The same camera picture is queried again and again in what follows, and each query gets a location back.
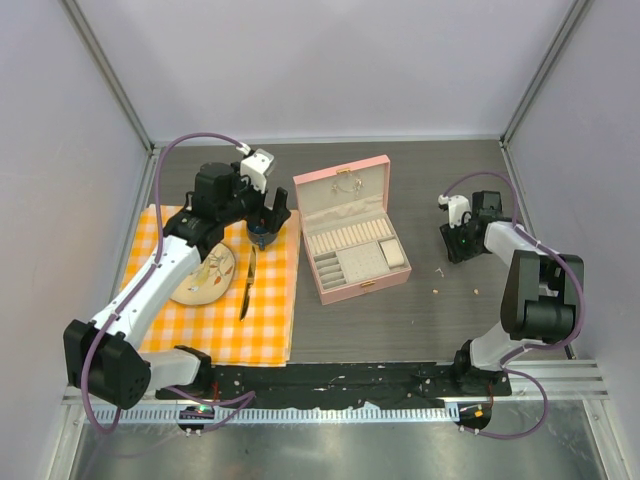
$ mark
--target gray tabletop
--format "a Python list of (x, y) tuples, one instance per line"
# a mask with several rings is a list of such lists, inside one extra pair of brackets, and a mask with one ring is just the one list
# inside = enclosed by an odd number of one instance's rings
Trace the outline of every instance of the gray tabletop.
[[(290, 208), (296, 206), (294, 175), (388, 155), (388, 214), (413, 268), (406, 284), (323, 306), (301, 247), (291, 361), (452, 360), (467, 339), (498, 321), (507, 267), (492, 255), (450, 264), (439, 231), (447, 215), (437, 205), (438, 195), (462, 175), (506, 172), (497, 141), (314, 143), (265, 149), (278, 162), (270, 185), (289, 190)], [(177, 148), (163, 168), (162, 203), (182, 205), (201, 164), (238, 160), (230, 147)], [(511, 212), (509, 190), (498, 179), (469, 180), (457, 193), (470, 197), (478, 190), (501, 191), (505, 211)]]

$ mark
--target pink jewelry box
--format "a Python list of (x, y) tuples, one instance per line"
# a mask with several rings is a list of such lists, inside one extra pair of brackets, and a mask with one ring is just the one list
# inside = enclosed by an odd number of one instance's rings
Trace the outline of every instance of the pink jewelry box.
[(411, 265), (387, 216), (390, 166), (382, 155), (293, 177), (323, 305), (409, 279)]

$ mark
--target wall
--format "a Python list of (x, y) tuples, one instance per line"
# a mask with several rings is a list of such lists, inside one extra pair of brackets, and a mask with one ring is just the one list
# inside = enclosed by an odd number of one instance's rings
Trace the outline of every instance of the wall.
[(42, 478), (62, 332), (104, 305), (145, 155), (63, 10), (0, 6), (0, 477)]
[(80, 0), (152, 138), (498, 137), (571, 0)]
[(640, 451), (638, 18), (638, 2), (593, 2), (512, 145), (536, 232), (585, 261), (587, 324), (576, 346), (580, 355), (595, 357), (604, 372), (635, 468)]

